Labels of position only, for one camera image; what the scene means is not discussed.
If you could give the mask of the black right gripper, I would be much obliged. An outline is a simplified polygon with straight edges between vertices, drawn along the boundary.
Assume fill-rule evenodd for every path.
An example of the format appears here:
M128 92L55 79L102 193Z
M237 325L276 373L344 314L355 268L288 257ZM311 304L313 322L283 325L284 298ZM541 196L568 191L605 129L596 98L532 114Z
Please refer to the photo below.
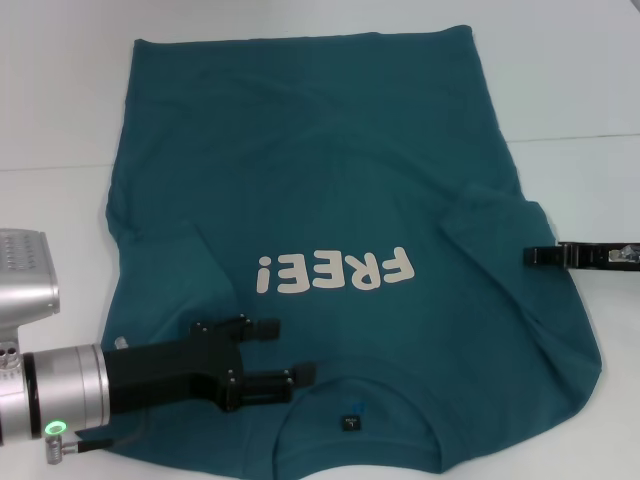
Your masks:
M638 271L638 243L561 242L557 246L528 247L523 264L530 267L565 269Z

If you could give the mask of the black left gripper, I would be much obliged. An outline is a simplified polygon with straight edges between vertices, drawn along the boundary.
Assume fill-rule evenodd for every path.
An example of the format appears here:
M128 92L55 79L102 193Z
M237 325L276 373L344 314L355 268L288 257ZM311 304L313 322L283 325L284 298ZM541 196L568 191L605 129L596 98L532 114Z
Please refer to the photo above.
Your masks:
M196 322L186 337L104 354L113 415L200 399L231 412L288 403L296 390L312 386L316 365L244 374L238 344L273 341L280 321L248 317L221 323Z

